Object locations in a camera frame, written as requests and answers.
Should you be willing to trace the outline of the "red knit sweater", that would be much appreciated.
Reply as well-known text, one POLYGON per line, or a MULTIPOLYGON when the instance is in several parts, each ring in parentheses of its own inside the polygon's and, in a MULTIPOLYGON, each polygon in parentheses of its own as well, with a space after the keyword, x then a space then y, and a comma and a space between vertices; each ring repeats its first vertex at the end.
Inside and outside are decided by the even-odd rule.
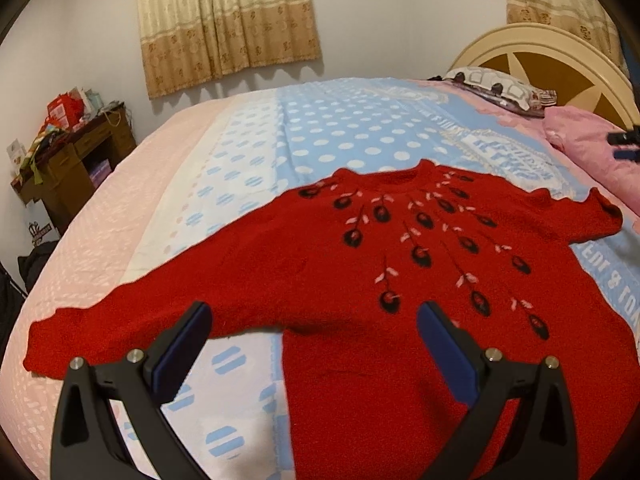
POLYGON ((282 333, 298 478, 414 479, 465 412, 416 328, 431 300, 482 346, 522 362, 558 358, 588 478, 634 414, 639 367, 629 327, 573 248, 622 225, 598 190, 557 200, 428 160, 341 169, 92 307, 35 322, 24 367, 60 379, 76 356, 116 361, 203 301, 215 338, 282 333))

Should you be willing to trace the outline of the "pink quilt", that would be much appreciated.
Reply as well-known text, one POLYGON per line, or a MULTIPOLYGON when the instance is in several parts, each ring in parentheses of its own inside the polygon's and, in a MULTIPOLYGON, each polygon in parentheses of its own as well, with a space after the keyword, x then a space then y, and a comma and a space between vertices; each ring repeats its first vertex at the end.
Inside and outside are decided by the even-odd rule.
POLYGON ((639 165, 615 159, 606 140, 609 133, 622 132, 621 128, 574 106, 547 108, 542 124, 547 140, 555 148, 630 209, 639 208, 639 165))

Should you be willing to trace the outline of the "cream wooden headboard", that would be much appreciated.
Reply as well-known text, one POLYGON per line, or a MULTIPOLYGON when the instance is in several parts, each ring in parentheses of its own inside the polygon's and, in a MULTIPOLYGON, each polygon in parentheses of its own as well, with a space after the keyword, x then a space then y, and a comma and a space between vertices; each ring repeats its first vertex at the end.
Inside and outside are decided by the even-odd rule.
POLYGON ((452 62, 488 67, 556 92, 559 105, 599 115, 617 127, 639 122, 630 80, 587 41, 543 24, 506 25, 477 38, 452 62))

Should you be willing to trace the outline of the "white patterned pillow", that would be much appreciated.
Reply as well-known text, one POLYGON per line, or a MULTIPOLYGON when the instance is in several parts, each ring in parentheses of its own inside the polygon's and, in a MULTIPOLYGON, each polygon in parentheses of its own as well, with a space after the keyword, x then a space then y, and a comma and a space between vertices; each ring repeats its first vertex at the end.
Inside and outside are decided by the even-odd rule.
POLYGON ((554 90, 542 90, 510 74, 485 67, 466 66, 450 70, 442 77, 510 112, 543 118, 548 107, 558 104, 554 90))

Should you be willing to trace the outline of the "beige curtain at right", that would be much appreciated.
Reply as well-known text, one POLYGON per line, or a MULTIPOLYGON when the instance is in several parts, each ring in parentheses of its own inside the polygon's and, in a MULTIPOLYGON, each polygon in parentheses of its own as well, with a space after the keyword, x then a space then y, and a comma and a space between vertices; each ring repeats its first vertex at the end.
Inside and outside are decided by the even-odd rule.
POLYGON ((506 0, 506 21, 563 29, 587 41, 621 70, 627 69, 620 34, 599 0, 506 0))

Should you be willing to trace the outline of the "white printed bag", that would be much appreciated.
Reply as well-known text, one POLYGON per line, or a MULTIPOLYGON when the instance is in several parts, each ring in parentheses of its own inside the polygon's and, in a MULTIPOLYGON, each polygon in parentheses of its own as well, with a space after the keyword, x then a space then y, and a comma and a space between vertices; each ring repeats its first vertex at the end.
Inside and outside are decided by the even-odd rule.
POLYGON ((60 239, 58 229, 54 226, 42 200, 31 200, 26 205, 25 223, 34 247, 60 239))

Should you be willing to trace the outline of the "dark wooden desk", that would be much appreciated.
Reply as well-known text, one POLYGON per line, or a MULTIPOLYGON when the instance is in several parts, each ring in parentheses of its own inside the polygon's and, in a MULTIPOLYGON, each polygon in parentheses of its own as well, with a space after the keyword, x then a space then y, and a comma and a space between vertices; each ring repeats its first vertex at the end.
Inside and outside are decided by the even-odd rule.
POLYGON ((96 192, 91 173, 102 162, 115 169, 137 147, 129 110, 116 102, 78 131, 67 133, 11 182, 25 204, 43 202, 59 233, 64 233, 96 192))

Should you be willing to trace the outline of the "blue polka dot bedspread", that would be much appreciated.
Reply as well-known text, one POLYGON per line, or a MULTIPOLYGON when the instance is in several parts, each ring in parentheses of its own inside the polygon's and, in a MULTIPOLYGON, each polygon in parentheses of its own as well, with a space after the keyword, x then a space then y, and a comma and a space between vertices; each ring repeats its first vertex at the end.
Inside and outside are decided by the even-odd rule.
MULTIPOLYGON (((62 378, 26 370, 30 326, 90 308, 283 193, 338 170, 404 171, 428 160, 490 174, 527 192, 584 200, 598 190, 620 232, 573 252, 634 338, 639 366, 639 219, 528 119, 449 84, 337 79, 184 110, 104 181, 44 267, 1 369, 1 425, 29 471, 50 474, 62 378)), ((164 414, 215 479, 300 479, 275 328, 210 337, 164 414)))

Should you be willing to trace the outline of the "white box on desk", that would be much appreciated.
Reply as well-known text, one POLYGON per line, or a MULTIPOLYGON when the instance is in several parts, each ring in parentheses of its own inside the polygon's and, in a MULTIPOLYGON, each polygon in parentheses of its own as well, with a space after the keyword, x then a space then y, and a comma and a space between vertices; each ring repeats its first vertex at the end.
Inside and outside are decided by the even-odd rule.
POLYGON ((24 145, 19 140, 14 140, 6 149, 14 171, 19 172, 26 158, 24 145))

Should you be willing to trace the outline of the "red gift bag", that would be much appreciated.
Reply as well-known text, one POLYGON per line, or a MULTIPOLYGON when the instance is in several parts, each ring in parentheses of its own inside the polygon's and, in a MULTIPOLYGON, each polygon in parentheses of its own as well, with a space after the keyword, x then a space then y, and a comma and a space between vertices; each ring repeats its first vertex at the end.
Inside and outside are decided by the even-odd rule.
POLYGON ((82 99, 63 93, 48 104, 47 112, 52 124, 64 130, 72 130, 84 117, 85 104, 82 99))

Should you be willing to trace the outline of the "beige patterned curtain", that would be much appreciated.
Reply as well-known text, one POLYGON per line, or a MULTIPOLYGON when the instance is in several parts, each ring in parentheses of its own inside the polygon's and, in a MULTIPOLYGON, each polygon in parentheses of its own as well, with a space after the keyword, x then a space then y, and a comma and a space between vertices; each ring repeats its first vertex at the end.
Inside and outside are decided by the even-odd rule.
POLYGON ((322 55, 311 0, 137 0, 137 9, 150 99, 322 55))

